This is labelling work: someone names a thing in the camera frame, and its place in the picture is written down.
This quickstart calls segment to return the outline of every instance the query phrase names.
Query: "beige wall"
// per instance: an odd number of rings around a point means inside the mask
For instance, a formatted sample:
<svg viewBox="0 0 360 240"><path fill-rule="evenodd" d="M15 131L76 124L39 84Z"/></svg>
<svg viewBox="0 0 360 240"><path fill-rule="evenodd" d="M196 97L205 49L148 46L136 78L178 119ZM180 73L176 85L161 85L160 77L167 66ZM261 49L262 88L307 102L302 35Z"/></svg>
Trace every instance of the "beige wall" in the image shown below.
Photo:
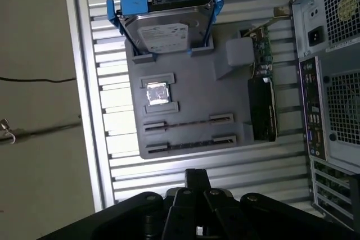
<svg viewBox="0 0 360 240"><path fill-rule="evenodd" d="M0 76L75 76L65 0L2 0ZM76 82L0 81L0 118L36 129L80 114ZM36 239L93 212L82 128L0 146L0 239Z"/></svg>

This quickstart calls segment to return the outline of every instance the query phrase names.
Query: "computer tower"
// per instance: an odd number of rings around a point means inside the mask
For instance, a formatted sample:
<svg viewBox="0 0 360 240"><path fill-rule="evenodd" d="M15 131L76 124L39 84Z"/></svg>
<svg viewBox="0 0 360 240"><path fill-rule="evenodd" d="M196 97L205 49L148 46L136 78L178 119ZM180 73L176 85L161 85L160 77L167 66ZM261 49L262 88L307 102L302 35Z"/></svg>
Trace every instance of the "computer tower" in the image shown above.
<svg viewBox="0 0 360 240"><path fill-rule="evenodd" d="M355 230L360 214L359 5L359 0L290 1L314 205Z"/></svg>

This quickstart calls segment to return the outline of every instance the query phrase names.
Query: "green circuit board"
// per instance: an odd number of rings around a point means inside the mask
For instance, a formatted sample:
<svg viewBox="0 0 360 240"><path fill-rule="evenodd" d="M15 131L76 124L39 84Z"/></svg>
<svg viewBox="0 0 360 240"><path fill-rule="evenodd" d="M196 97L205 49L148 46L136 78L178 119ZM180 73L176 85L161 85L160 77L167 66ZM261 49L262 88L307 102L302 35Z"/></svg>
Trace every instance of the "green circuit board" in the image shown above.
<svg viewBox="0 0 360 240"><path fill-rule="evenodd" d="M252 67L252 77L272 77L273 57L267 26L262 26L252 32L249 37L253 40L255 63Z"/></svg>

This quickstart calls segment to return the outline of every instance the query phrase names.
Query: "power supply fan grill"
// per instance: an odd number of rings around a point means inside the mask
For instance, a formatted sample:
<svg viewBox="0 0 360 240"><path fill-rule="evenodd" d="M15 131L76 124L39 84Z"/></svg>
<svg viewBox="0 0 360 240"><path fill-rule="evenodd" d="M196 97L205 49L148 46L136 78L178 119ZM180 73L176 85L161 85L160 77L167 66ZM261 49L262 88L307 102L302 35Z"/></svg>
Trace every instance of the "power supply fan grill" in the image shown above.
<svg viewBox="0 0 360 240"><path fill-rule="evenodd" d="M360 33L359 0L324 0L330 44Z"/></svg>
<svg viewBox="0 0 360 240"><path fill-rule="evenodd" d="M360 144L360 72L332 77L327 87L330 128L337 140Z"/></svg>

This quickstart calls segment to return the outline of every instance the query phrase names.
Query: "hard drive label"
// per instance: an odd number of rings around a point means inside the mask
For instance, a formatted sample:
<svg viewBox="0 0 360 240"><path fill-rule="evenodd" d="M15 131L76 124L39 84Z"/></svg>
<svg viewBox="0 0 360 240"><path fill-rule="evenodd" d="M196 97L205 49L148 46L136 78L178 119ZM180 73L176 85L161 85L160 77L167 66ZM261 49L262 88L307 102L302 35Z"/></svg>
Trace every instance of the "hard drive label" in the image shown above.
<svg viewBox="0 0 360 240"><path fill-rule="evenodd" d="M188 49L188 26L184 24L143 26L138 33L152 53L171 53Z"/></svg>

